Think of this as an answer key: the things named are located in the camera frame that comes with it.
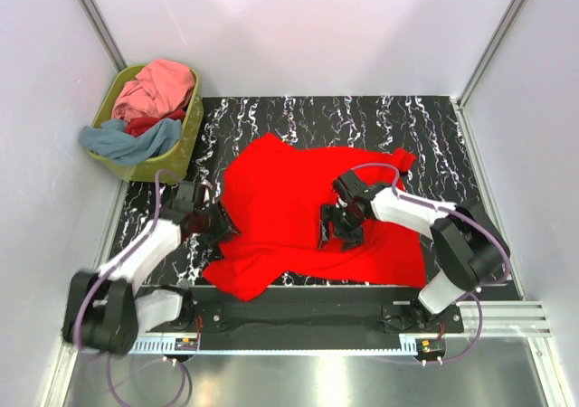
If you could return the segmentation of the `bright red t shirt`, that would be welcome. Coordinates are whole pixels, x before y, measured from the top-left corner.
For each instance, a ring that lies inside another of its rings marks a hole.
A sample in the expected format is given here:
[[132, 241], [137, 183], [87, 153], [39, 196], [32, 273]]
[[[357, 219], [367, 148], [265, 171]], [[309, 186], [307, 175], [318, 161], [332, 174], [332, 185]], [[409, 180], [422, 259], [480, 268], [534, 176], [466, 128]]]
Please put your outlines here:
[[426, 268], [419, 235], [392, 223], [368, 221], [362, 246], [342, 251], [337, 239], [324, 247], [320, 207], [337, 197], [333, 181], [361, 166], [368, 184], [391, 183], [415, 156], [352, 147], [297, 149], [272, 134], [252, 141], [227, 167], [221, 201], [240, 235], [220, 244], [221, 260], [203, 276], [243, 301], [258, 297], [290, 271], [311, 278], [422, 288]]

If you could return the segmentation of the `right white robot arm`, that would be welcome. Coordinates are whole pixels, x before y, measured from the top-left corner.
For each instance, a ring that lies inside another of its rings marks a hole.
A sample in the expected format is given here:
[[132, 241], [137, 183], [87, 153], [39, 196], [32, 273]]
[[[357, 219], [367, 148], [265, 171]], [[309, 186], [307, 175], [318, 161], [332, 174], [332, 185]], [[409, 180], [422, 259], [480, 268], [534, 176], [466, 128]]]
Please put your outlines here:
[[438, 274], [399, 313], [384, 324], [402, 333], [431, 331], [443, 312], [475, 289], [505, 281], [510, 275], [510, 249], [480, 203], [437, 202], [396, 190], [390, 185], [363, 185], [351, 191], [338, 187], [333, 204], [320, 208], [320, 238], [332, 238], [348, 251], [365, 242], [366, 221], [392, 223], [432, 241], [440, 263]]

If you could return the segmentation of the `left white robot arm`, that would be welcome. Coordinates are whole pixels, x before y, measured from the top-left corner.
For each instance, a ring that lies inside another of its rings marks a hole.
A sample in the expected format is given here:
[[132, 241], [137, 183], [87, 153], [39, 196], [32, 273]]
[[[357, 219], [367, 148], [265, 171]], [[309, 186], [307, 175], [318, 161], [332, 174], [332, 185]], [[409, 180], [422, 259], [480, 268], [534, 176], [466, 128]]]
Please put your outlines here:
[[98, 270], [71, 278], [62, 338], [79, 349], [127, 355], [139, 335], [164, 324], [187, 330], [195, 321], [188, 289], [164, 286], [138, 297], [157, 265], [191, 237], [211, 244], [241, 234], [220, 202], [177, 202], [159, 209], [126, 249]]

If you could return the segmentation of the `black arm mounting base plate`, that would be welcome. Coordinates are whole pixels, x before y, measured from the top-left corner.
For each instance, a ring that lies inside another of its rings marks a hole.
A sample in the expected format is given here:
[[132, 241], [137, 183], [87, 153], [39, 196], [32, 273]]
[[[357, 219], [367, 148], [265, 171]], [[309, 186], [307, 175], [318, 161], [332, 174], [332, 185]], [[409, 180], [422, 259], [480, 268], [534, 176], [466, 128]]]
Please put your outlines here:
[[205, 333], [237, 327], [363, 327], [386, 333], [460, 334], [460, 310], [451, 305], [429, 316], [419, 307], [418, 290], [379, 286], [274, 286], [257, 298], [242, 301], [215, 287], [186, 290], [185, 315], [175, 322], [141, 327], [144, 332], [185, 332], [199, 317]]

